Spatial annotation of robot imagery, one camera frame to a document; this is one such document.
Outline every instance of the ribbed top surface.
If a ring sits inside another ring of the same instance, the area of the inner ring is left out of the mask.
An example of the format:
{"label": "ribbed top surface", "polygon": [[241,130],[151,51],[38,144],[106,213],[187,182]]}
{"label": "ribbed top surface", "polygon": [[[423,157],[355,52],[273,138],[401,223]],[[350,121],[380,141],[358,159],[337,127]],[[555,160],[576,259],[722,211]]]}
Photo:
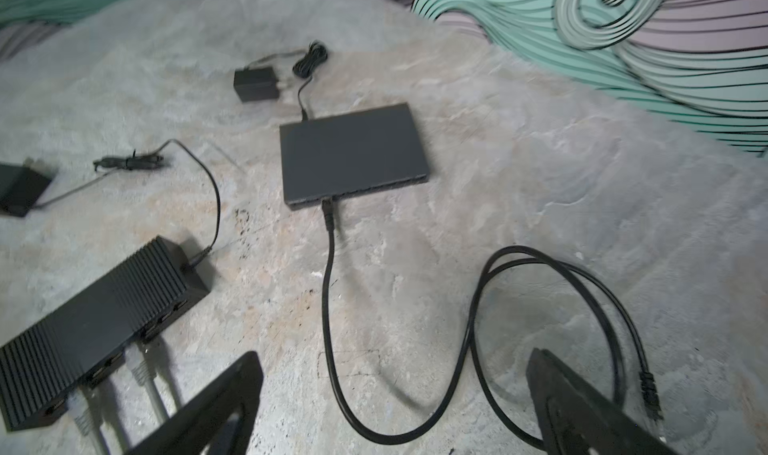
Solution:
{"label": "ribbed top surface", "polygon": [[186,289],[158,237],[0,348],[8,425],[46,410]]}

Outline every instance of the black power cord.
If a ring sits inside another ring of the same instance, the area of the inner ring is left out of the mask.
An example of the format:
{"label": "black power cord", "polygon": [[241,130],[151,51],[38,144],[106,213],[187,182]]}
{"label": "black power cord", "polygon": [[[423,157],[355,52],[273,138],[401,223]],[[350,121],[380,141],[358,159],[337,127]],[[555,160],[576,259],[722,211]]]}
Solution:
{"label": "black power cord", "polygon": [[302,121],[309,120],[310,117],[304,108],[304,104],[301,102],[301,91],[304,90],[304,87],[314,78],[313,74],[315,69],[326,60],[328,60],[328,49],[322,42],[315,40],[310,44],[310,48],[307,50],[306,55],[293,66],[293,74],[301,79],[306,79],[306,82],[304,82],[302,86],[299,87],[299,91],[296,92],[296,98],[299,100],[299,107],[301,107]]}
{"label": "black power cord", "polygon": [[[594,313],[595,317],[598,319],[598,322],[600,324],[600,328],[603,330],[603,333],[605,334],[606,340],[608,341],[608,348],[610,349],[610,361],[611,361],[611,367],[613,369],[613,402],[616,403],[619,407],[622,407],[624,405],[624,399],[626,398],[627,393],[627,382],[626,382],[626,373],[624,371],[624,359],[621,356],[621,347],[619,345],[618,337],[616,336],[616,332],[614,331],[613,327],[610,324],[610,321],[608,320],[608,317],[605,315],[605,312],[603,311],[603,308],[600,306],[597,300],[595,300],[594,296],[590,293],[590,291],[584,286],[583,283],[576,277],[574,274],[578,274],[582,277],[585,277],[590,282],[594,283],[595,286],[600,288],[600,290],[605,293],[606,296],[608,296],[608,299],[613,303],[616,308],[619,311],[619,314],[624,319],[624,323],[628,326],[630,334],[632,336],[632,342],[635,347],[635,351],[638,353],[638,359],[640,360],[640,379],[641,382],[643,382],[643,399],[646,407],[646,411],[649,414],[649,417],[653,420],[659,420],[661,419],[661,411],[660,406],[658,404],[658,394],[656,392],[656,386],[653,383],[653,375],[650,374],[648,371],[648,361],[645,357],[645,350],[643,349],[642,341],[640,340],[640,335],[638,334],[637,328],[634,326],[634,323],[632,322],[632,319],[630,318],[629,314],[627,313],[627,310],[621,305],[620,301],[616,297],[616,295],[613,294],[613,292],[608,289],[608,287],[605,286],[600,280],[598,280],[596,277],[591,275],[589,272],[585,271],[582,268],[578,268],[574,265],[564,263],[561,261],[557,261],[548,255],[545,255],[544,253],[531,249],[529,247],[524,247],[522,245],[512,245],[509,247],[505,247],[504,249],[496,251],[491,258],[488,259],[487,262],[485,262],[485,266],[482,269],[482,272],[480,274],[480,279],[478,281],[477,287],[475,288],[475,295],[472,297],[472,303],[469,306],[469,318],[467,320],[467,327],[464,332],[464,341],[462,343],[461,349],[459,350],[458,354],[458,360],[456,361],[456,367],[453,370],[453,375],[451,377],[450,384],[448,385],[448,390],[443,397],[442,401],[438,405],[435,412],[427,419],[426,422],[419,425],[417,428],[408,431],[406,433],[399,433],[397,435],[386,435],[383,433],[378,433],[375,431],[372,431],[368,427],[366,427],[352,412],[352,409],[350,408],[350,405],[346,402],[346,399],[344,398],[344,393],[341,389],[341,384],[339,382],[339,375],[336,373],[336,363],[333,359],[333,346],[331,342],[331,329],[330,329],[330,308],[329,308],[329,289],[330,289],[330,277],[331,277],[331,270],[333,268],[333,256],[335,251],[335,238],[334,238],[334,221],[333,221],[333,202],[331,199],[324,199],[322,201],[322,214],[325,218],[326,223],[326,230],[328,231],[328,262],[326,264],[326,271],[325,275],[322,277],[322,341],[323,345],[325,346],[325,352],[326,352],[326,364],[328,365],[328,373],[331,380],[331,388],[333,389],[333,395],[336,397],[336,402],[339,404],[339,408],[341,409],[341,412],[344,415],[344,418],[352,425],[352,428],[355,429],[360,435],[362,435],[364,438],[366,438],[369,441],[372,441],[374,443],[379,443],[381,445],[398,445],[400,443],[408,443],[410,441],[414,441],[415,439],[419,438],[421,435],[429,431],[432,427],[435,426],[438,420],[440,420],[440,417],[442,417],[443,413],[446,411],[446,408],[448,407],[448,404],[451,401],[451,398],[453,397],[454,392],[456,391],[456,387],[458,385],[458,379],[461,376],[462,373],[462,367],[464,364],[464,360],[466,358],[467,351],[472,351],[472,361],[475,366],[475,371],[478,375],[478,380],[480,381],[480,386],[483,390],[483,393],[485,394],[485,398],[488,400],[488,403],[491,405],[491,408],[496,413],[496,415],[499,417],[499,419],[504,423],[504,425],[512,431],[518,438],[520,438],[522,441],[528,443],[534,448],[537,448],[539,450],[544,449],[544,443],[541,439],[534,437],[530,433],[527,433],[523,431],[520,427],[518,427],[514,422],[512,422],[509,417],[504,413],[504,411],[501,409],[501,407],[496,403],[496,400],[493,397],[493,394],[491,393],[490,388],[488,387],[488,383],[485,380],[485,375],[482,371],[482,367],[480,364],[480,360],[478,357],[478,350],[477,345],[475,344],[475,318],[477,317],[477,311],[478,306],[480,304],[480,297],[482,296],[483,288],[488,284],[489,281],[491,281],[496,275],[502,273],[504,270],[508,270],[509,268],[517,267],[520,265],[527,265],[527,264],[545,264],[552,267],[557,273],[562,275],[568,283],[571,284],[571,286],[581,295],[581,297],[584,299],[584,301],[587,302],[587,305],[589,305],[590,309]],[[499,265],[496,268],[493,268],[494,264],[499,258],[502,258],[505,255],[511,255],[511,254],[525,254],[529,255],[529,258],[522,258],[518,260],[508,261],[504,264]],[[646,383],[644,380],[648,380],[648,377],[650,377],[650,383]]]}
{"label": "black power cord", "polygon": [[96,179],[91,180],[90,182],[85,182],[83,185],[79,187],[75,187],[74,189],[65,192],[61,194],[60,196],[54,197],[53,199],[50,199],[43,203],[38,203],[34,205],[33,209],[43,209],[47,206],[50,206],[52,203],[58,202],[59,200],[65,199],[74,193],[80,192],[83,189],[88,188],[89,186],[92,186],[96,182],[100,182],[104,177],[109,176],[115,172],[121,171],[121,170],[158,170],[163,166],[163,157],[160,156],[160,152],[167,147],[170,143],[175,143],[178,145],[184,152],[187,153],[190,157],[192,157],[192,160],[197,162],[197,165],[202,167],[202,169],[205,171],[206,175],[208,175],[208,179],[210,179],[211,185],[214,186],[214,193],[216,194],[216,232],[214,233],[214,240],[208,245],[205,249],[201,250],[200,253],[193,256],[188,262],[187,265],[183,267],[183,269],[191,269],[197,266],[203,258],[206,257],[211,251],[211,249],[214,248],[214,243],[216,243],[216,239],[219,238],[219,225],[221,223],[221,197],[219,196],[219,187],[216,184],[216,180],[214,179],[214,175],[208,170],[208,167],[200,161],[200,159],[195,156],[194,153],[191,152],[191,150],[187,149],[187,146],[184,143],[181,143],[180,141],[176,139],[170,139],[163,142],[162,145],[160,145],[156,150],[136,155],[136,151],[134,151],[134,154],[130,157],[117,157],[117,156],[105,156],[102,157],[100,160],[94,161],[94,170],[98,170],[99,167],[104,169],[111,169],[109,172],[104,173],[103,175],[97,177]]}

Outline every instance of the mottled gray table surface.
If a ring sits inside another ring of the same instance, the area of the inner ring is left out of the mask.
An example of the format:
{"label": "mottled gray table surface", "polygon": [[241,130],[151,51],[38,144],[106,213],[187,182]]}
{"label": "mottled gray table surface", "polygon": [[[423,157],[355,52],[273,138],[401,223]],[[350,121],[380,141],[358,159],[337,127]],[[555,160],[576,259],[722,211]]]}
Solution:
{"label": "mottled gray table surface", "polygon": [[[276,64],[290,85],[279,101],[244,105],[232,89],[236,67],[315,38],[332,51],[305,91],[315,116],[408,102],[433,172],[340,203],[331,323],[343,388],[365,423],[407,431],[434,409],[480,268],[517,243],[580,263],[618,293],[677,450],[768,452],[768,168],[385,0],[126,0],[0,66],[0,160],[55,165],[46,196],[90,180],[91,160],[170,137],[215,174],[213,289],[154,348],[172,410],[255,350],[266,379],[250,453],[533,452],[493,415],[471,364],[418,441],[378,447],[342,418],[322,360],[322,217],[283,204],[278,126],[299,119],[292,60]],[[0,220],[1,343],[157,234],[208,243],[205,174],[177,149],[168,156],[163,172],[123,172]],[[533,347],[608,392],[594,317],[544,268],[488,287],[478,344],[504,410],[536,433],[524,379]],[[627,410],[645,425],[625,347]],[[113,453],[156,427],[124,367],[98,395]],[[92,448],[64,416],[0,435],[0,453],[26,452]]]}

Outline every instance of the patterned backdrop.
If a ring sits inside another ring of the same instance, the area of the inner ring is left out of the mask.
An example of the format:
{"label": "patterned backdrop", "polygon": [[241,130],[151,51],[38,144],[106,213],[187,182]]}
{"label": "patterned backdrop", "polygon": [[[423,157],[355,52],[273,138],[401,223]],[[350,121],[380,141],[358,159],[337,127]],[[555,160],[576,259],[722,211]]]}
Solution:
{"label": "patterned backdrop", "polygon": [[768,0],[395,0],[763,157]]}

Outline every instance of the marbled countertop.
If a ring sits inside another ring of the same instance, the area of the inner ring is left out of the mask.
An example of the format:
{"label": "marbled countertop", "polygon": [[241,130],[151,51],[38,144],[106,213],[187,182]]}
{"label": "marbled countertop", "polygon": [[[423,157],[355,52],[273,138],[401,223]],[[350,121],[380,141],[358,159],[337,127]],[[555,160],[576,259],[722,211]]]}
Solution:
{"label": "marbled countertop", "polygon": [[[46,197],[90,180],[92,160],[172,137],[219,182],[212,291],[156,347],[169,407],[255,350],[266,378],[250,453],[533,452],[495,418],[471,366],[418,441],[378,447],[343,420],[322,360],[322,216],[283,204],[278,126],[300,117],[293,60],[276,63],[289,85],[279,101],[241,104],[232,89],[236,67],[314,39],[331,50],[304,92],[314,115],[407,102],[432,166],[426,184],[340,203],[332,329],[365,423],[395,433],[426,419],[480,268],[525,244],[590,268],[624,301],[674,448],[768,452],[768,168],[386,0],[126,0],[0,66],[0,160],[56,166]],[[208,243],[206,176],[177,149],[168,158],[163,172],[122,172],[0,220],[0,343],[157,234]],[[487,288],[478,344],[502,407],[527,430],[537,430],[524,379],[533,347],[608,392],[596,321],[544,268]],[[625,347],[627,409],[642,424]],[[113,453],[155,428],[124,367],[99,397]],[[67,416],[0,435],[0,453],[91,450]]]}

